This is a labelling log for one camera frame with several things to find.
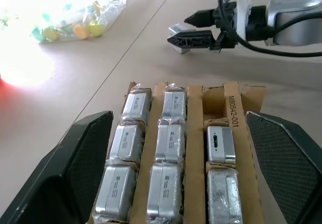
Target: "battery pack in plastic wrap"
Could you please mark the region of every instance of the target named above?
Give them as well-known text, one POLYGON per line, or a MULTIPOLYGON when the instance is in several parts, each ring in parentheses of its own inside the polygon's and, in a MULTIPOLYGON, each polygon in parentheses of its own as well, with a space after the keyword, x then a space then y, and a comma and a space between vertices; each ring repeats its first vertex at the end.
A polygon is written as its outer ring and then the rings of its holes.
POLYGON ((186 120, 186 92, 165 92, 162 119, 168 121, 186 120))
POLYGON ((184 161, 185 135, 179 124, 159 125, 154 160, 181 163, 184 161))
POLYGON ((210 170, 207 185, 209 224, 242 224, 237 171, 210 170))
POLYGON ((110 151, 110 159, 140 162, 143 131, 138 125, 118 125, 110 151))
POLYGON ((180 224, 181 206, 181 166, 154 164, 147 201, 147 223, 180 224))
POLYGON ((148 124, 150 102, 147 93, 130 93, 122 113, 123 121, 142 121, 148 124))
POLYGON ((107 166, 93 218, 95 223, 128 221, 136 185, 136 172, 130 166, 107 166))
POLYGON ((236 164, 236 154, 230 127, 207 127, 208 161, 236 164))

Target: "robotic arm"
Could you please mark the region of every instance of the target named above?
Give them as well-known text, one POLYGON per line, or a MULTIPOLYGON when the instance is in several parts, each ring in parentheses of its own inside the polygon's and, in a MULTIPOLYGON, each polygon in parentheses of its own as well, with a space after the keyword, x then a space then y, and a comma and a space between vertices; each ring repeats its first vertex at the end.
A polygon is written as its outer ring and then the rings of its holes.
POLYGON ((248 5, 250 0, 218 0, 218 8, 197 11, 185 23, 197 28, 215 26, 217 39, 210 30, 184 30, 168 38, 181 49, 221 50, 237 44, 266 54, 288 57, 316 57, 316 53, 289 53, 258 48, 249 41, 266 45, 304 46, 322 43, 322 0, 271 0, 267 6, 248 5))

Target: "black cable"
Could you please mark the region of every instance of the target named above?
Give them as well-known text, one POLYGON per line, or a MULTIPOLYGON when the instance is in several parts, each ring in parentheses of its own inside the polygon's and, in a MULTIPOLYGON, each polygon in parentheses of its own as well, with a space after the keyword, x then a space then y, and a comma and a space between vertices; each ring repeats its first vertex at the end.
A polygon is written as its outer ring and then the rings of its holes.
POLYGON ((223 0, 218 0, 218 10, 219 15, 221 17, 221 20, 225 24, 225 28, 227 32, 229 33, 229 37, 233 37, 234 40, 236 40, 238 43, 240 43, 242 46, 246 47, 247 49, 263 53, 263 54, 271 54, 271 55, 277 55, 277 56, 284 56, 284 57, 318 57, 322 56, 322 52, 314 52, 314 53, 290 53, 290 52, 282 52, 282 51, 276 51, 276 50, 270 50, 270 49, 264 49, 259 48, 254 45, 249 44, 247 41, 243 40, 237 32, 231 27, 229 20, 227 19, 227 16, 223 9, 223 0))
POLYGON ((292 26, 294 24, 297 24, 299 22, 309 20, 309 19, 321 19, 321 18, 322 18, 322 12, 316 12, 316 13, 311 13, 311 14, 298 16, 298 17, 292 19, 291 21, 283 24, 282 26, 276 28, 274 30, 274 35, 278 34, 279 32, 283 31, 284 29, 287 29, 288 27, 290 27, 290 26, 292 26))

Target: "beige table surface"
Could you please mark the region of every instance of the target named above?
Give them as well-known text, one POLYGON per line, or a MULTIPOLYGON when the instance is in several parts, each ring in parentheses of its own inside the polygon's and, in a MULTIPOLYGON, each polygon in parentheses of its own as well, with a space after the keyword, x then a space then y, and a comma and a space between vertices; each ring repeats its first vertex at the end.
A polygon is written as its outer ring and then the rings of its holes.
MULTIPOLYGON (((48 79, 34 87, 0 85, 0 215, 75 120, 113 110, 114 131, 130 81, 147 87, 160 82, 265 85, 268 93, 262 112, 300 124, 321 144, 321 58, 273 57, 241 47, 220 54, 194 51, 180 55, 167 44, 169 26, 182 23, 196 10, 217 7, 216 1, 129 0, 102 38, 28 46, 24 54, 17 50, 5 53, 9 61, 24 60, 35 70, 43 66, 32 62, 43 62, 51 70, 48 79)), ((320 49, 316 45, 300 50, 320 49)), ((266 223, 286 223, 261 174, 259 181, 266 223)))

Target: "battery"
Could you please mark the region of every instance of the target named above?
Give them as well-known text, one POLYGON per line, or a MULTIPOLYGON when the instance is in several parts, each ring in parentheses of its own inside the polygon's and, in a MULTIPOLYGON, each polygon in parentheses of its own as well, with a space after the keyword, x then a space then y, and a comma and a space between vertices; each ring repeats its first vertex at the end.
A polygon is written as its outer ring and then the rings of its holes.
POLYGON ((207 128, 208 161, 221 164, 236 164, 235 148, 230 127, 207 128))
POLYGON ((155 151, 156 162, 180 163, 184 160, 185 136, 179 124, 159 125, 155 151))
POLYGON ((243 224, 235 170, 210 170, 207 178, 210 224, 243 224))
POLYGON ((108 166, 95 205, 95 212, 106 220, 127 221, 132 206, 136 172, 131 167, 108 166))
POLYGON ((162 219, 165 223, 170 221, 177 223, 181 219, 181 205, 181 167, 154 164, 147 201, 148 219, 162 219))
POLYGON ((130 93, 122 113, 123 121, 143 121, 148 122, 150 102, 147 93, 130 93))
MULTIPOLYGON (((169 27, 170 36, 173 36, 181 31, 185 31, 185 30, 188 30, 188 29, 186 27, 182 26, 181 24, 176 24, 176 25, 169 27)), ((174 45, 172 45, 172 47, 180 54, 184 54, 184 53, 190 51, 190 49, 183 49, 183 48, 180 48, 180 47, 177 47, 174 45)))
POLYGON ((186 120, 186 92, 166 92, 162 119, 186 120))
POLYGON ((140 162, 143 149, 143 131, 138 125, 117 126, 110 159, 140 162))

